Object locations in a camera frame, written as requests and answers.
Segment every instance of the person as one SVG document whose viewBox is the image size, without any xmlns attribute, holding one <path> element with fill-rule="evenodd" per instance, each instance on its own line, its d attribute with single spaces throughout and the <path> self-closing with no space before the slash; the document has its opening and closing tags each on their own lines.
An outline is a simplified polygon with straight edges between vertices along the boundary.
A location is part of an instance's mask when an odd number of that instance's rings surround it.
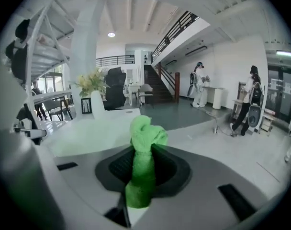
<svg viewBox="0 0 291 230">
<path fill-rule="evenodd" d="M 250 71 L 250 76 L 248 77 L 247 81 L 246 81 L 246 85 L 245 87 L 242 89 L 244 96 L 243 96 L 243 103 L 242 103 L 242 107 L 241 107 L 241 111 L 239 113 L 239 116 L 237 118 L 237 121 L 234 124 L 230 124 L 231 130 L 235 131 L 243 122 L 244 118 L 246 117 L 249 108 L 251 106 L 250 104 L 250 94 L 252 92 L 253 89 L 253 85 L 258 82 L 259 84 L 261 84 L 261 79 L 258 75 L 258 69 L 256 66 L 252 66 L 251 67 L 251 71 Z M 247 129 L 249 128 L 249 123 L 248 121 L 245 122 L 245 124 L 243 125 L 242 129 L 241 129 L 241 135 L 244 136 L 246 134 Z"/>
<path fill-rule="evenodd" d="M 205 106 L 205 88 L 204 88 L 204 82 L 209 81 L 209 77 L 205 76 L 203 73 L 203 63 L 202 62 L 198 62 L 196 69 L 195 69 L 195 77 L 196 80 L 194 80 L 196 82 L 195 86 L 196 86 L 196 93 L 194 96 L 194 100 L 193 103 L 191 103 L 190 105 L 193 107 L 204 107 Z"/>
<path fill-rule="evenodd" d="M 33 82 L 33 89 L 32 89 L 32 91 L 33 91 L 32 92 L 32 95 L 42 94 L 42 92 L 40 91 L 40 89 L 37 87 L 37 82 Z M 45 114 L 44 108 L 42 107 L 42 103 L 36 104 L 35 105 L 35 109 L 36 109 L 37 115 L 39 116 L 39 118 L 40 118 L 41 121 L 42 121 L 41 114 L 44 116 L 45 120 L 48 120 L 48 117 Z"/>
</svg>

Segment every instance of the gray chair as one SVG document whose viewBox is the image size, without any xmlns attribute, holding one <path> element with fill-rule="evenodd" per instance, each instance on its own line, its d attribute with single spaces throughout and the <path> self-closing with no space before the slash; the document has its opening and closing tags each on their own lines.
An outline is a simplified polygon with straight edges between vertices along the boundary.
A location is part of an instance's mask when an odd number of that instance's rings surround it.
<svg viewBox="0 0 291 230">
<path fill-rule="evenodd" d="M 153 106 L 153 88 L 149 84 L 144 84 L 138 90 L 138 99 L 139 99 L 139 107 L 140 107 L 140 97 L 150 97 L 151 99 L 151 106 Z"/>
<path fill-rule="evenodd" d="M 70 107 L 73 106 L 73 105 L 69 105 L 68 108 L 66 106 L 63 108 L 62 102 L 64 102 L 64 101 L 65 100 L 61 100 L 61 101 L 47 100 L 47 101 L 44 102 L 45 109 L 47 110 L 51 121 L 52 121 L 52 116 L 53 115 L 57 115 L 58 119 L 60 121 L 63 121 L 64 120 L 63 112 L 65 110 L 67 110 L 70 118 L 73 119 L 72 115 L 71 115 L 71 112 L 70 112 Z"/>
</svg>

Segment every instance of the linear light fixture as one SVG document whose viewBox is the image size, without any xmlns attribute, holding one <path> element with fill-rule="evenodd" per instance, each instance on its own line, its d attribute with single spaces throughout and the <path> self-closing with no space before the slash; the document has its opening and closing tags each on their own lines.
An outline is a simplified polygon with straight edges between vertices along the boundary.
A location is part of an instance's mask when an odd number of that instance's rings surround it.
<svg viewBox="0 0 291 230">
<path fill-rule="evenodd" d="M 188 52 L 187 54 L 185 54 L 185 56 L 192 56 L 192 55 L 199 53 L 199 52 L 206 50 L 206 49 L 207 49 L 207 46 L 202 46 L 202 47 L 196 48 L 193 51 Z"/>
<path fill-rule="evenodd" d="M 277 50 L 276 54 L 279 55 L 279 56 L 289 56 L 289 57 L 291 57 L 291 52 L 287 52 L 287 51 Z"/>
<path fill-rule="evenodd" d="M 167 66 L 167 65 L 170 65 L 170 64 L 173 64 L 173 63 L 175 63 L 175 62 L 177 62 L 177 60 L 170 61 L 169 63 L 166 64 L 166 66 Z"/>
</svg>

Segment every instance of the black railing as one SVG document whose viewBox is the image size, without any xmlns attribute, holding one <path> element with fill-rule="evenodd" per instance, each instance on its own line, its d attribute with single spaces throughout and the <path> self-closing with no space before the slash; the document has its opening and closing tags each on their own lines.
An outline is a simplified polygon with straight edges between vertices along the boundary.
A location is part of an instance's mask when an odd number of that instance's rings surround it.
<svg viewBox="0 0 291 230">
<path fill-rule="evenodd" d="M 104 58 L 98 58 L 96 61 L 97 67 L 107 67 L 120 64 L 135 64 L 135 55 L 127 56 L 110 56 Z"/>
<path fill-rule="evenodd" d="M 158 57 L 158 55 L 163 52 L 163 50 L 188 26 L 195 22 L 199 17 L 193 13 L 186 11 L 175 24 L 168 31 L 166 36 L 161 40 L 157 48 L 152 54 L 152 62 Z"/>
</svg>

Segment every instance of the black light fixture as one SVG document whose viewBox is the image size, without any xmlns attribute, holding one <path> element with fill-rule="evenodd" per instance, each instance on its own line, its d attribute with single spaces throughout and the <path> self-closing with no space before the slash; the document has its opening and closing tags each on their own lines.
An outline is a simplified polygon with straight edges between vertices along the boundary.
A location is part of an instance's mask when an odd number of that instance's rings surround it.
<svg viewBox="0 0 291 230">
<path fill-rule="evenodd" d="M 172 64 L 172 63 L 175 63 L 175 62 L 177 62 L 177 60 L 170 61 L 169 63 L 166 64 L 166 66 L 167 66 L 167 65 L 170 65 L 170 64 Z"/>
<path fill-rule="evenodd" d="M 185 54 L 185 56 L 192 56 L 192 55 L 199 53 L 199 52 L 206 50 L 206 49 L 207 49 L 207 46 L 202 46 L 202 47 L 196 48 L 196 49 L 188 52 L 187 54 Z"/>
<path fill-rule="evenodd" d="M 82 98 L 81 105 L 82 105 L 82 114 L 90 114 L 92 113 L 91 109 L 91 98 Z"/>
</svg>

